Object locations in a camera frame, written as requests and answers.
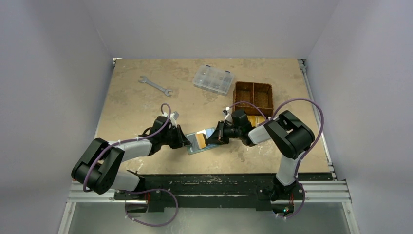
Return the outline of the gold credit card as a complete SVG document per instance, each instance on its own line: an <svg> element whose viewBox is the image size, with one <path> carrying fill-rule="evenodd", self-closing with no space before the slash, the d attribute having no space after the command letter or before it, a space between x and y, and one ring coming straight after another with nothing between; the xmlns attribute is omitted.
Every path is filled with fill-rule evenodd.
<svg viewBox="0 0 413 234"><path fill-rule="evenodd" d="M207 131L206 129L198 131L195 133L196 142L199 149L204 149L207 147L206 139L207 139Z"/></svg>

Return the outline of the brown woven basket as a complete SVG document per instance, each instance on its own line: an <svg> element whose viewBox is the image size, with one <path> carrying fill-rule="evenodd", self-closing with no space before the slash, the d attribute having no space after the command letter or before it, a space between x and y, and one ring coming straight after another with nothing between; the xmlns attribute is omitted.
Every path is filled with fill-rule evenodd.
<svg viewBox="0 0 413 234"><path fill-rule="evenodd" d="M237 81L230 108L232 111L244 110L247 116L262 116L269 120L274 113L272 85Z"/></svg>

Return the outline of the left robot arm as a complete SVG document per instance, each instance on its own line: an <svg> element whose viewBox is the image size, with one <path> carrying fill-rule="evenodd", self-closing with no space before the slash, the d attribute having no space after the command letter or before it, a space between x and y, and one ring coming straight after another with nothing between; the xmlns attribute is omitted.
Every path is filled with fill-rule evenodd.
<svg viewBox="0 0 413 234"><path fill-rule="evenodd" d="M132 199L145 194L143 177L120 170L122 162L151 156L167 145L179 149L191 145L175 117L158 116L153 125L136 138L105 141L95 138L72 169L73 180L83 184L85 192L99 195L109 189L126 191Z"/></svg>

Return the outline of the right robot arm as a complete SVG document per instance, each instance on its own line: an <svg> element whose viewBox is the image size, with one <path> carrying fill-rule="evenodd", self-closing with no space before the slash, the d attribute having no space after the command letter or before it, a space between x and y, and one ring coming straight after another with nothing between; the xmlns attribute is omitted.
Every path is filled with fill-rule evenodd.
<svg viewBox="0 0 413 234"><path fill-rule="evenodd" d="M262 191L271 201L286 198L292 193L297 184L301 157L310 150L316 139L313 131L290 111L284 111L276 118L254 127L244 110L227 113L225 119L218 122L214 132L205 138L205 144L225 145L232 138L239 139L249 147L272 140L281 152L273 187Z"/></svg>

